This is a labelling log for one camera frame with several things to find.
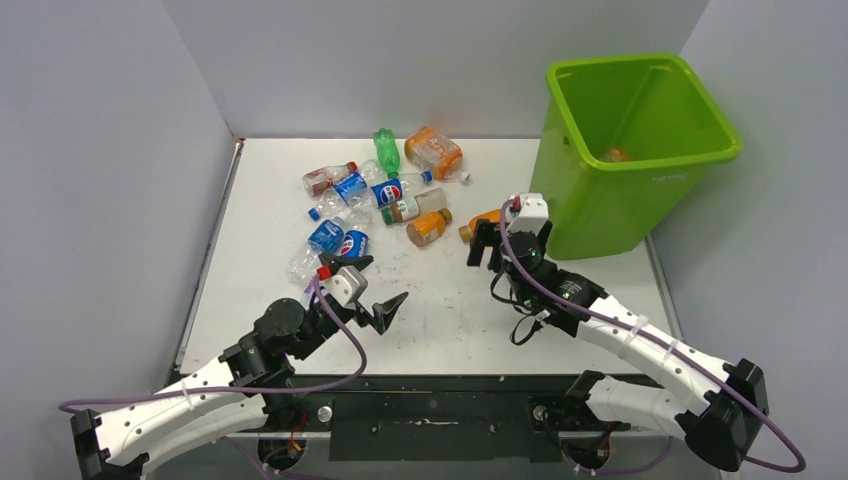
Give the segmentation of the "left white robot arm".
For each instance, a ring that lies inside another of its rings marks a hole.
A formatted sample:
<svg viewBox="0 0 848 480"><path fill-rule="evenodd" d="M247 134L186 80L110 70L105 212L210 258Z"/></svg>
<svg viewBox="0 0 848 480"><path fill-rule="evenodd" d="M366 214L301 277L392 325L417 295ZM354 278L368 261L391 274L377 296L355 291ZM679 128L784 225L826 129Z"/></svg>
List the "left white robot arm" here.
<svg viewBox="0 0 848 480"><path fill-rule="evenodd" d="M61 404L72 415L81 477L141 479L163 463L230 434L267 425L286 430L297 420L306 395L361 376L367 356L348 322L384 334L408 295L365 308L359 300L368 287L362 271L372 256L323 254L320 261L309 304L293 298L273 301L251 331L179 381L149 396ZM293 361L307 359L337 333L358 351L357 369L325 384L292 385Z"/></svg>

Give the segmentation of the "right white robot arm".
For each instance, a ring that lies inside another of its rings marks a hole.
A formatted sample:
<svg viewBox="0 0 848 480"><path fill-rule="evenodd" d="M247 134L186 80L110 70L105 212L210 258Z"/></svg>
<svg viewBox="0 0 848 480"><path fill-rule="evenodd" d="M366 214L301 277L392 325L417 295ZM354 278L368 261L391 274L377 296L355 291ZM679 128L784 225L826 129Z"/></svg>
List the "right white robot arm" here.
<svg viewBox="0 0 848 480"><path fill-rule="evenodd" d="M486 266L492 282L509 284L509 295L495 300L531 319L516 346L543 327L593 344L648 376L652 386L616 380L586 370L566 393L565 416L579 428L595 424L646 427L683 441L707 464L735 472L749 461L749 450L768 416L763 370L748 359L732 364L705 354L651 325L588 278L558 267L544 256L550 222L518 230L487 218L459 233L469 247L467 263Z"/></svg>

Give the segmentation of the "green plastic bin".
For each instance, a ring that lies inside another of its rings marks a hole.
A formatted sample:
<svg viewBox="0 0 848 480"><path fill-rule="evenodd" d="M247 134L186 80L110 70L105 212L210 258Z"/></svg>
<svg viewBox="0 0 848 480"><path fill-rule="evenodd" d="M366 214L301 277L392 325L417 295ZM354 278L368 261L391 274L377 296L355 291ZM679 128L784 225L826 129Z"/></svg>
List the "green plastic bin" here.
<svg viewBox="0 0 848 480"><path fill-rule="evenodd" d="M556 62L530 188L549 208L548 254L579 260L635 248L743 143L692 67L671 53ZM632 160L599 157L619 147Z"/></svg>

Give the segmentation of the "orange juice bottle lying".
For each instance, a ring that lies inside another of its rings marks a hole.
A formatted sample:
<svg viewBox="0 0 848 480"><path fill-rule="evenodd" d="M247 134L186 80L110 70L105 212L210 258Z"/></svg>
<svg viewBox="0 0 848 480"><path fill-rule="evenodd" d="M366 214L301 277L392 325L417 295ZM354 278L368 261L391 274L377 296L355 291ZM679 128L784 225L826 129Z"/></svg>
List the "orange juice bottle lying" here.
<svg viewBox="0 0 848 480"><path fill-rule="evenodd" d="M497 223L500 218L500 210L493 209L491 211L476 215L467 224L460 226L458 229L459 236L462 242L466 245L471 243L477 227L481 222Z"/></svg>

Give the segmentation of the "pepsi bottle left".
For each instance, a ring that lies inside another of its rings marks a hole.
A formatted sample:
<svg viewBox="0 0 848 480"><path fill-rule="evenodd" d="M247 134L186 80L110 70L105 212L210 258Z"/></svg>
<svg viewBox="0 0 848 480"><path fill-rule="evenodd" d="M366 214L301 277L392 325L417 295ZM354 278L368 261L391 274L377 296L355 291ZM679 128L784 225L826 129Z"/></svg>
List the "pepsi bottle left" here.
<svg viewBox="0 0 848 480"><path fill-rule="evenodd" d="M365 256L370 242L371 214L354 209L343 215L341 219L344 237L338 252L339 256L343 258Z"/></svg>

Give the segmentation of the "small orange juice bottle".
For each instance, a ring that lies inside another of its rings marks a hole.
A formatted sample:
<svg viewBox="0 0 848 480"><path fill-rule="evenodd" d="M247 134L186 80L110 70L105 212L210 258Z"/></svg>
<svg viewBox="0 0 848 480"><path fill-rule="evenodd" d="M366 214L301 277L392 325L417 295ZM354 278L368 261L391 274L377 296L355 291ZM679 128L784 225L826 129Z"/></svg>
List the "small orange juice bottle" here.
<svg viewBox="0 0 848 480"><path fill-rule="evenodd" d="M416 247L424 247L439 238L452 219L448 208L422 214L407 224L407 237Z"/></svg>

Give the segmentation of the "blue label crushed bottle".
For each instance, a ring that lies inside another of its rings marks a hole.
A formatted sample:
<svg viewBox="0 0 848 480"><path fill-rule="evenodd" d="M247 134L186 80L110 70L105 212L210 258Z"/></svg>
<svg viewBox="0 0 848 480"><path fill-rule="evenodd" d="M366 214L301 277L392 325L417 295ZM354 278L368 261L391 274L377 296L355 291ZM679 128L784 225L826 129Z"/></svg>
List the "blue label crushed bottle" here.
<svg viewBox="0 0 848 480"><path fill-rule="evenodd" d="M388 179L376 160L366 160L357 166L357 172L316 197L316 204L307 211L310 219L317 221L344 211L361 198L368 187Z"/></svg>

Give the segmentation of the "crushed red label bottle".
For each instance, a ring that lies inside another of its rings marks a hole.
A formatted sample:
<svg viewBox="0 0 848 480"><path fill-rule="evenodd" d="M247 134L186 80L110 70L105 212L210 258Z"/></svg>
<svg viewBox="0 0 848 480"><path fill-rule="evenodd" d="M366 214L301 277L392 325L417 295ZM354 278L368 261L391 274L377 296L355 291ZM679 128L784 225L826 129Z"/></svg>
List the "crushed red label bottle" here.
<svg viewBox="0 0 848 480"><path fill-rule="evenodd" d="M324 191L357 171L358 166L355 162L315 169L302 176L304 190L308 196L318 197Z"/></svg>

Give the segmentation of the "pepsi bottle blue cap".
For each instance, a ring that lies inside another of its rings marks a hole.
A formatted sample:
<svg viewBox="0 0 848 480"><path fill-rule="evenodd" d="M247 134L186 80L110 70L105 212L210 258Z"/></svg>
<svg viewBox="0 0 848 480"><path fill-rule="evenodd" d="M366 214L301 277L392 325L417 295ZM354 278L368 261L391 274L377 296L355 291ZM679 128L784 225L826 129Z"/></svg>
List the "pepsi bottle blue cap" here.
<svg viewBox="0 0 848 480"><path fill-rule="evenodd" d="M432 181L433 177L429 171L398 174L368 187L363 198L364 204L382 209L401 199L422 193Z"/></svg>

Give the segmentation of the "large orange tea bottle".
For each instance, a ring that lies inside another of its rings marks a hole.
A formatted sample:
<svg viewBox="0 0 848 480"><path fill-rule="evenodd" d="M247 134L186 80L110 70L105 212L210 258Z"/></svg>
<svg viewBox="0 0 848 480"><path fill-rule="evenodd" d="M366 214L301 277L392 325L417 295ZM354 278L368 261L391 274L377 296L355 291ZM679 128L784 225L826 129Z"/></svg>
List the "large orange tea bottle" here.
<svg viewBox="0 0 848 480"><path fill-rule="evenodd" d="M423 126L404 142L406 158L417 168L428 171L434 180L468 184L464 153L452 139L430 126Z"/></svg>

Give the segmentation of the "green soda bottle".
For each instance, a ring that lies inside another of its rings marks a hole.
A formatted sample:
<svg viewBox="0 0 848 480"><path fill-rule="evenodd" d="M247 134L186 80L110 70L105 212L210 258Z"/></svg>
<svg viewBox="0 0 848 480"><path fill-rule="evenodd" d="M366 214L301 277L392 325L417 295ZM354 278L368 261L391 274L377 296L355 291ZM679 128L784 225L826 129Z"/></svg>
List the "green soda bottle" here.
<svg viewBox="0 0 848 480"><path fill-rule="evenodd" d="M400 168L400 153L393 131L380 128L373 134L373 143L382 171L389 178L396 177Z"/></svg>

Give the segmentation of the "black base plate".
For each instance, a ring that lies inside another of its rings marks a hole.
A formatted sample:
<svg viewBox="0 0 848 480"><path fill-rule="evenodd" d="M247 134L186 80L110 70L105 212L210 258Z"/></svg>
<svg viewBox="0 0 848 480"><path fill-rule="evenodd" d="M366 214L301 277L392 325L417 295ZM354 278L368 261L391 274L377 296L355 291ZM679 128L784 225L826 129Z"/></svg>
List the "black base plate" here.
<svg viewBox="0 0 848 480"><path fill-rule="evenodd" d="M567 392L566 375L366 375L308 394L249 434L268 452L284 440L323 441L332 461L554 462L553 437L591 445L611 426Z"/></svg>

